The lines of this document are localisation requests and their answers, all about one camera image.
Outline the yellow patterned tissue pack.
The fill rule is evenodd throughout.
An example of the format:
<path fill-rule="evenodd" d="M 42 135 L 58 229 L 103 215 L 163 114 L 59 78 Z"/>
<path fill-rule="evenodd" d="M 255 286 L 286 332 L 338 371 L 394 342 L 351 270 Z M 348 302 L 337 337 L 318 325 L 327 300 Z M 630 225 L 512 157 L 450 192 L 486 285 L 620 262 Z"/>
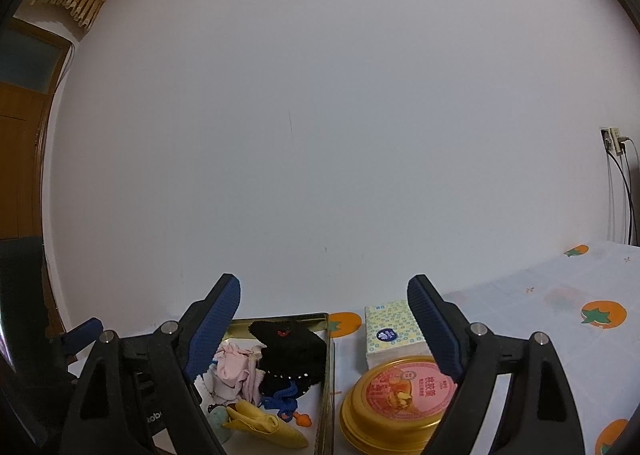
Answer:
<path fill-rule="evenodd" d="M 364 323 L 369 368 L 403 357 L 431 354 L 406 300 L 365 308 Z"/>

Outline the gold rectangular tin tray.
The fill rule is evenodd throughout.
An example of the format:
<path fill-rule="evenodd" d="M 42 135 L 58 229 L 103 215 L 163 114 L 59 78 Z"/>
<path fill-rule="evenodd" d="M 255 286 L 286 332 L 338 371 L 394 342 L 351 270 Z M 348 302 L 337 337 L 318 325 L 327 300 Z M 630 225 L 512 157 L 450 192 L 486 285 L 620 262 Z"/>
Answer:
<path fill-rule="evenodd" d="M 251 323 L 261 319 L 263 321 L 285 321 L 285 319 L 299 321 L 326 342 L 326 366 L 324 366 L 323 374 L 320 376 L 320 383 L 311 387 L 301 397 L 297 397 L 297 410 L 302 414 L 309 415 L 312 420 L 312 426 L 310 428 L 299 427 L 294 420 L 288 423 L 306 437 L 309 441 L 309 446 L 306 449 L 285 449 L 255 438 L 248 433 L 231 430 L 232 436 L 227 443 L 222 445 L 222 448 L 228 454 L 332 454 L 334 452 L 334 348 L 329 333 L 329 315 L 317 313 L 258 317 L 258 319 L 235 319 L 224 334 L 222 342 L 235 342 L 238 345 L 243 345 L 243 347 L 247 347 L 247 345 L 262 345 L 248 331 Z M 194 385 L 201 395 L 201 408 L 206 418 L 208 409 L 211 406 L 224 406 L 213 404 L 212 399 L 207 395 L 201 375 L 194 379 Z M 257 407 L 266 413 L 277 415 L 275 409 L 264 409 L 262 402 Z"/>

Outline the round yellow tin pink lid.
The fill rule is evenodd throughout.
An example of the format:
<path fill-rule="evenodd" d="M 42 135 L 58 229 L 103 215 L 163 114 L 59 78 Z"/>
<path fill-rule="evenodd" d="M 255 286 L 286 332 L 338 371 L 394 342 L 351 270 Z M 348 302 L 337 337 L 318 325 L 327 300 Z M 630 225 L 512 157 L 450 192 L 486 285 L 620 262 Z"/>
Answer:
<path fill-rule="evenodd" d="M 428 355 L 383 363 L 344 397 L 342 434 L 363 454 L 420 454 L 456 390 Z"/>

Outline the blue cord orange toy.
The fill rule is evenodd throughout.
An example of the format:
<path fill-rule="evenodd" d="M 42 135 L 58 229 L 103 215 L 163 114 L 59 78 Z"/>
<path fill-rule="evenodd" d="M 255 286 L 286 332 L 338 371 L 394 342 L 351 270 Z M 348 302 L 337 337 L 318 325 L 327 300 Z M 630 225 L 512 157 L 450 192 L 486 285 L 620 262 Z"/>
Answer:
<path fill-rule="evenodd" d="M 312 426 L 312 420 L 309 415 L 302 414 L 297 410 L 297 393 L 296 383 L 291 381 L 287 388 L 276 391 L 271 397 L 264 395 L 262 397 L 262 407 L 264 409 L 275 409 L 277 416 L 285 423 L 290 423 L 294 420 L 297 426 L 310 428 Z"/>

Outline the wall power socket with plugs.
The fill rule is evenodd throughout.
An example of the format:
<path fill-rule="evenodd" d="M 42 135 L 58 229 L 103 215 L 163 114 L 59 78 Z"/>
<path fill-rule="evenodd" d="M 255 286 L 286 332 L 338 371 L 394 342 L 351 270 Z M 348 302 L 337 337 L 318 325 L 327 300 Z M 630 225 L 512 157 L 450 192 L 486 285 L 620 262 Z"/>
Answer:
<path fill-rule="evenodd" d="M 617 126 L 601 128 L 600 133 L 607 152 L 612 152 L 615 156 L 623 155 L 626 152 L 625 143 L 628 141 L 628 137 L 623 136 Z"/>

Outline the light blue soft ball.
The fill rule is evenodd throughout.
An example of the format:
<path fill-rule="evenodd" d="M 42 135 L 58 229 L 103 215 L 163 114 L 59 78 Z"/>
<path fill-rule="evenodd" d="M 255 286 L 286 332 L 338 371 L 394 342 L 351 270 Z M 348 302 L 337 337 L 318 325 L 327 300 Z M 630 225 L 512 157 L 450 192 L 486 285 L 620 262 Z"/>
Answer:
<path fill-rule="evenodd" d="M 232 436 L 230 429 L 226 427 L 229 415 L 224 406 L 211 406 L 207 412 L 209 426 L 220 444 L 227 443 Z"/>

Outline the black knitted cloth white dots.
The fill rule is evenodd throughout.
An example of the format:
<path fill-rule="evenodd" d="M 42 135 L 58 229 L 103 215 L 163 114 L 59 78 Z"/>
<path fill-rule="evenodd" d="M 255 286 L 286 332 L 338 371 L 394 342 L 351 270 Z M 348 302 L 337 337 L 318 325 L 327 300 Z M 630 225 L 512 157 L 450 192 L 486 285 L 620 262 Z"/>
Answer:
<path fill-rule="evenodd" d="M 277 392 L 288 391 L 294 393 L 292 397 L 301 397 L 311 387 L 318 385 L 321 377 L 314 373 L 279 374 L 274 371 L 266 371 L 259 385 L 260 394 L 263 397 L 274 397 Z"/>

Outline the yellow cloth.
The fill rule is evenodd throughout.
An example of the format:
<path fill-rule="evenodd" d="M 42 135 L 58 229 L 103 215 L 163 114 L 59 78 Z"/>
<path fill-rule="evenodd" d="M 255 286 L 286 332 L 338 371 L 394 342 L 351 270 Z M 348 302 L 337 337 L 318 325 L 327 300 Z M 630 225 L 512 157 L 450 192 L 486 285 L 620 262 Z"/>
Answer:
<path fill-rule="evenodd" d="M 285 449 L 306 449 L 306 437 L 277 415 L 269 414 L 247 401 L 239 401 L 226 407 L 229 420 L 224 427 L 232 431 L 248 433 Z"/>

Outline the black wristband red logo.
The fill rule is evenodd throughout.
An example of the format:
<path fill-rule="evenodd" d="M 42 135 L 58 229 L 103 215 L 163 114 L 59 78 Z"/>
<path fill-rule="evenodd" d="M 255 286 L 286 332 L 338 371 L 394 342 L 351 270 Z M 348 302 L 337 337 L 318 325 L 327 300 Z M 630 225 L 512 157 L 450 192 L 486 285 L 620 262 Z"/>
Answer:
<path fill-rule="evenodd" d="M 254 321 L 248 331 L 262 344 L 260 367 L 275 376 L 319 378 L 326 342 L 299 321 Z"/>

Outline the brown wooden door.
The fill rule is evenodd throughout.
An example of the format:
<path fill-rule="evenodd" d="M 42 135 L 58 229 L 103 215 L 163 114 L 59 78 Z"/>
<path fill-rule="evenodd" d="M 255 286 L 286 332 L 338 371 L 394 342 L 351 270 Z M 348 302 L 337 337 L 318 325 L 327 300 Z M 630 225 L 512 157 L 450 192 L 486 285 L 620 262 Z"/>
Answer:
<path fill-rule="evenodd" d="M 72 42 L 12 18 L 1 29 L 1 238 L 43 236 L 44 146 Z"/>

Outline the pink cream cloth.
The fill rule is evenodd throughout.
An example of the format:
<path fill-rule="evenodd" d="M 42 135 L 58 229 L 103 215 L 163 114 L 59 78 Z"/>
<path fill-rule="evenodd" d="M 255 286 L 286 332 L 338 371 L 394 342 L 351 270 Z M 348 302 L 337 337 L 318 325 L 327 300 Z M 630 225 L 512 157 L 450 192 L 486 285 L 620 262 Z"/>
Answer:
<path fill-rule="evenodd" d="M 266 373 L 258 367 L 262 345 L 238 345 L 224 341 L 214 354 L 206 373 L 201 375 L 207 395 L 214 405 L 247 401 L 258 406 L 262 401 L 259 386 Z"/>

